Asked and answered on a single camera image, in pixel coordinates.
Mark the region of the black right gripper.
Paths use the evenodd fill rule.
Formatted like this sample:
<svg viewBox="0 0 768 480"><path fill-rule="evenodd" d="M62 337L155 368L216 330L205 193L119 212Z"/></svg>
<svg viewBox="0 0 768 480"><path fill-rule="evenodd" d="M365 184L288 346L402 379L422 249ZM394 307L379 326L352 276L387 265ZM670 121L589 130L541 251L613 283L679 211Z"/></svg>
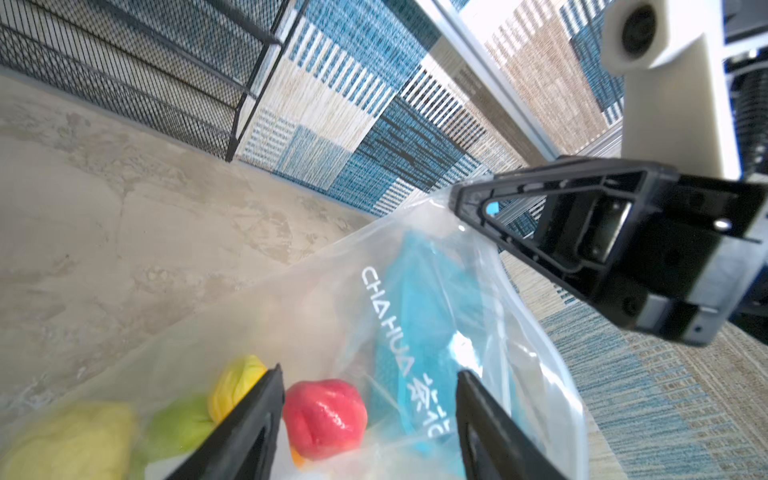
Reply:
<svg viewBox="0 0 768 480"><path fill-rule="evenodd" d="M459 183L449 207L621 329L703 347L732 324L766 343L766 183L674 182L657 162L568 157Z"/></svg>

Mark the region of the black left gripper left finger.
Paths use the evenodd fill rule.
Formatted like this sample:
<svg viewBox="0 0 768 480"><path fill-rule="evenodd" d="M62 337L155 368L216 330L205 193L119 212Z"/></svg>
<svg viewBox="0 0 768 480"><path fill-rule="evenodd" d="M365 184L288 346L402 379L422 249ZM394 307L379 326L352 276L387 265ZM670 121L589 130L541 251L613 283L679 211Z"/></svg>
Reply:
<svg viewBox="0 0 768 480"><path fill-rule="evenodd" d="M285 403L279 365L267 372L169 478L268 480Z"/></svg>

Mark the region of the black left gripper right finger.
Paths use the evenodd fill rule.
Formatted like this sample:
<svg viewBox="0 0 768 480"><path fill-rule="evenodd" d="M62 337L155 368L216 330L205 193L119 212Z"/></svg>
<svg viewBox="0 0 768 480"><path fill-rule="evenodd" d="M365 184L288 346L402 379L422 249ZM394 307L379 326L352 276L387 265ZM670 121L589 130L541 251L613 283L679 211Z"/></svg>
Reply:
<svg viewBox="0 0 768 480"><path fill-rule="evenodd" d="M456 425L469 480L565 479L470 370L457 374Z"/></svg>

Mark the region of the orange yellow toy mango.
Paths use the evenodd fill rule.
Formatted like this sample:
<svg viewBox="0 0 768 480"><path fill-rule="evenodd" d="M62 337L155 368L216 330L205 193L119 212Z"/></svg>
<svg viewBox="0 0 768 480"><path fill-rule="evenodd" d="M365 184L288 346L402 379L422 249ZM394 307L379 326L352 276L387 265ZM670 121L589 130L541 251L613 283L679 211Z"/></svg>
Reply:
<svg viewBox="0 0 768 480"><path fill-rule="evenodd" d="M302 457L294 447L290 448L290 453L294 465L299 469L303 468L307 463L307 460Z"/></svg>

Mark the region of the yellow toy lemon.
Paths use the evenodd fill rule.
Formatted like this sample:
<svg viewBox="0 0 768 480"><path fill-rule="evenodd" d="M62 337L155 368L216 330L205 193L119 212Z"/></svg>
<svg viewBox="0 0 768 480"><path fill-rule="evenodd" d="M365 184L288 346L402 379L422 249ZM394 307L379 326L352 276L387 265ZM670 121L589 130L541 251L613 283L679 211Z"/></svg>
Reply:
<svg viewBox="0 0 768 480"><path fill-rule="evenodd" d="M256 355L244 355L231 361L208 395L207 408L211 419L220 424L267 370Z"/></svg>

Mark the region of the light green toy pear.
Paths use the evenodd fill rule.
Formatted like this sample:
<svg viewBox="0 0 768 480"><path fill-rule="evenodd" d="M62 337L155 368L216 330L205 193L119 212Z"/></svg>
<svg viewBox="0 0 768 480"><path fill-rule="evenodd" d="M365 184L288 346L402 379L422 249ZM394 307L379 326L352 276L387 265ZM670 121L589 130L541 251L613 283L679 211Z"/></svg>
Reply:
<svg viewBox="0 0 768 480"><path fill-rule="evenodd" d="M146 467L155 461L193 452L215 427L205 395L178 398L149 421L137 447L135 464Z"/></svg>

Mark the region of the red toy strawberry fruit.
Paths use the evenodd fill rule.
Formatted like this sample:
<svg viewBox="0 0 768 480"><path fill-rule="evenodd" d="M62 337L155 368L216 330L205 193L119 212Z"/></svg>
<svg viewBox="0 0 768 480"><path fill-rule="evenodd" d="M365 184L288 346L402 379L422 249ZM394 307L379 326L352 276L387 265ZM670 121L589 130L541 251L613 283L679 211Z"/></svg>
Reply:
<svg viewBox="0 0 768 480"><path fill-rule="evenodd" d="M357 388L340 379L295 383L285 393L282 416L292 450L311 461L359 448L368 424Z"/></svg>

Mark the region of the pale yellow toy fruit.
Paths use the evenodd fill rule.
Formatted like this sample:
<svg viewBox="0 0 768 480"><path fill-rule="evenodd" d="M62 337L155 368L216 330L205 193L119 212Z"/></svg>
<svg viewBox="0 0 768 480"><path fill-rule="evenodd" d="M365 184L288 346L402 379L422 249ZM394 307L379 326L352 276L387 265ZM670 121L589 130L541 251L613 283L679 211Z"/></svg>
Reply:
<svg viewBox="0 0 768 480"><path fill-rule="evenodd" d="M138 435L123 402L74 403L17 437L1 460L3 479L123 479Z"/></svg>

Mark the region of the clear zip top bag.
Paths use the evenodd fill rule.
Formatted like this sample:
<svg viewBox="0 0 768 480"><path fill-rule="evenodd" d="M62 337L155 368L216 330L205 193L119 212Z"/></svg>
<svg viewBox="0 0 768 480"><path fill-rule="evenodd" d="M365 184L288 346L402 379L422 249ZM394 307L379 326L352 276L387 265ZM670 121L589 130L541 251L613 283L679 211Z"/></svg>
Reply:
<svg viewBox="0 0 768 480"><path fill-rule="evenodd" d="M1 433L5 479L158 479L190 456L257 363L287 385L341 379L368 413L362 445L279 479L460 479L457 376L469 370L536 450L588 477L582 400L497 248L442 194L407 205L167 328Z"/></svg>

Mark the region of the teal plastic basket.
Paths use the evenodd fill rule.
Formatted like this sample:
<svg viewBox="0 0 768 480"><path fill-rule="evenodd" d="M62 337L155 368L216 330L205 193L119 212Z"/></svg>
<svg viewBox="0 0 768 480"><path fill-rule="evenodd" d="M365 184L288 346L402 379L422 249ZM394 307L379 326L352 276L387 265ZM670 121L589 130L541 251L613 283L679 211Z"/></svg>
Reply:
<svg viewBox="0 0 768 480"><path fill-rule="evenodd" d="M520 412L511 368L501 349L500 310L485 304L465 259L444 244L409 232L378 276L370 423L387 440L405 440L423 456L453 454L457 374L474 372L510 414Z"/></svg>

